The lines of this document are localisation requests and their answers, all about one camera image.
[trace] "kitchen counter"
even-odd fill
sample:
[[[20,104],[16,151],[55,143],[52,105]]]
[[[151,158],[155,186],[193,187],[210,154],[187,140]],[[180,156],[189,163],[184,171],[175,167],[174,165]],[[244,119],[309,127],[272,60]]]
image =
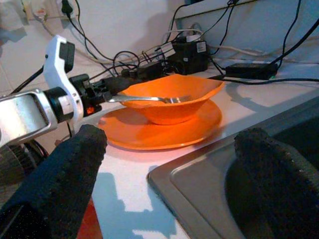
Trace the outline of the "kitchen counter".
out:
[[[196,73],[202,77],[217,74],[213,68]],[[318,76],[317,65],[286,64],[277,78],[318,78]],[[149,187],[147,174],[155,167],[316,96],[319,96],[319,84],[314,82],[287,82],[260,86],[227,83],[225,88],[212,98],[223,113],[219,135],[195,145],[173,150],[131,151],[108,145],[92,195],[103,238],[189,238],[172,213]],[[118,105],[106,107],[110,111],[118,109]]]

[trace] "stainless steel sink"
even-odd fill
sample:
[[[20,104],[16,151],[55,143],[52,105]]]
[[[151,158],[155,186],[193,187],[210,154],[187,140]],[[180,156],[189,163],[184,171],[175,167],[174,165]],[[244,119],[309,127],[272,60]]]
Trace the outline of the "stainless steel sink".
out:
[[[295,147],[319,169],[319,98],[252,127]],[[272,238],[232,135],[154,169],[150,185],[191,238]]]

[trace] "power strip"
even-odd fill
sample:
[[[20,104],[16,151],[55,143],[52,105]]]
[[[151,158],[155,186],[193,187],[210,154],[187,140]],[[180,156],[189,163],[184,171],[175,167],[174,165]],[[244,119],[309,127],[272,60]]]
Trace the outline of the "power strip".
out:
[[[27,20],[35,20],[34,15],[46,19],[68,19],[61,11],[62,0],[22,0],[22,3]],[[79,14],[76,2],[75,0],[69,0],[69,3],[73,8],[71,18],[75,18]]]

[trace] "orange bowl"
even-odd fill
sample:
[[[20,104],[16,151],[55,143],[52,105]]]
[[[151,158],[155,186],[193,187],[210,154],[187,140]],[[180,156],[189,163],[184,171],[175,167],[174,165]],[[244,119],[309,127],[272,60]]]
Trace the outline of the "orange bowl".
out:
[[[130,101],[122,102],[122,104],[143,114],[153,123],[177,124],[193,118],[198,109],[210,97],[216,95],[223,86],[224,83],[221,81],[175,74],[130,86],[122,91],[122,94],[163,98],[190,96],[190,101],[175,104],[154,101]]]

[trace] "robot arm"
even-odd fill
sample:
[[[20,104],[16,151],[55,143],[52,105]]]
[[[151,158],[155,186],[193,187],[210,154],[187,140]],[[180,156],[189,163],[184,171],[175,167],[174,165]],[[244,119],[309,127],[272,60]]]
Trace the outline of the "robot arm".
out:
[[[74,124],[102,109],[101,103],[134,84],[128,78],[107,78],[91,84],[87,74],[67,78],[74,62],[74,44],[55,36],[46,49],[44,77],[50,89],[34,89],[0,99],[0,148],[19,144]]]

